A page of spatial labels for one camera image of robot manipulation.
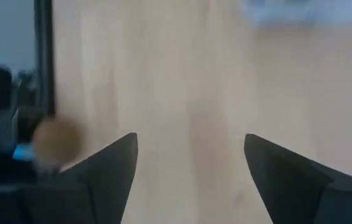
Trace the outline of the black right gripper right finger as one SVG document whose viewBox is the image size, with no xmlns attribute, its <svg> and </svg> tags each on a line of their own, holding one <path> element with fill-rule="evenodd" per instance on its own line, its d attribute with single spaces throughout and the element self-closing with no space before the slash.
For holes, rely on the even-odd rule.
<svg viewBox="0 0 352 224">
<path fill-rule="evenodd" d="M 273 224 L 352 224 L 352 176 L 255 134 L 244 154 Z"/>
</svg>

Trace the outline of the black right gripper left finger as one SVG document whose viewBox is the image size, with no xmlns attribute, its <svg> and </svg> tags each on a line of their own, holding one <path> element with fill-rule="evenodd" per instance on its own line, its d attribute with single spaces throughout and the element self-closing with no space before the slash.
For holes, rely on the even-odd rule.
<svg viewBox="0 0 352 224">
<path fill-rule="evenodd" d="M 22 187 L 27 224 L 121 224 L 137 158 L 138 135 L 128 133 L 73 167 Z"/>
</svg>

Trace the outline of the brown kiwi fruit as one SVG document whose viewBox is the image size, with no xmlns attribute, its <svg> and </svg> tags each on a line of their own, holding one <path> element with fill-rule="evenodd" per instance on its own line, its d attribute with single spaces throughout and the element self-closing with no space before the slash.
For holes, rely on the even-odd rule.
<svg viewBox="0 0 352 224">
<path fill-rule="evenodd" d="M 34 131 L 32 150 L 38 172 L 55 172 L 78 157 L 82 150 L 82 134 L 69 120 L 45 119 Z"/>
</svg>

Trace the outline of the clear plastic tupperware container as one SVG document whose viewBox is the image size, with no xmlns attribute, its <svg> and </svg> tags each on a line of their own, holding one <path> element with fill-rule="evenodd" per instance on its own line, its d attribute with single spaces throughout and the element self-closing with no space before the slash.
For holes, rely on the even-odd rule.
<svg viewBox="0 0 352 224">
<path fill-rule="evenodd" d="M 352 0 L 239 0 L 256 29 L 316 29 L 352 26 Z"/>
</svg>

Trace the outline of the small blue tag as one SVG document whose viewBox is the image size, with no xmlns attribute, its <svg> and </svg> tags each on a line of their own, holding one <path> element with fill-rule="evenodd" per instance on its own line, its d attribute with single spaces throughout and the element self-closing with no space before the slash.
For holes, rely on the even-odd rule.
<svg viewBox="0 0 352 224">
<path fill-rule="evenodd" d="M 19 161 L 33 161 L 35 158 L 32 144 L 18 144 L 12 158 Z"/>
</svg>

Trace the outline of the black metal table frame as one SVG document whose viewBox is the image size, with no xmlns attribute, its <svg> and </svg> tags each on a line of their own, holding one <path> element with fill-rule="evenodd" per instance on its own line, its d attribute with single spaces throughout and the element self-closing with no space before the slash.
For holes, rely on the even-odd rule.
<svg viewBox="0 0 352 224">
<path fill-rule="evenodd" d="M 34 0 L 36 31 L 37 104 L 55 115 L 55 66 L 52 0 Z"/>
</svg>

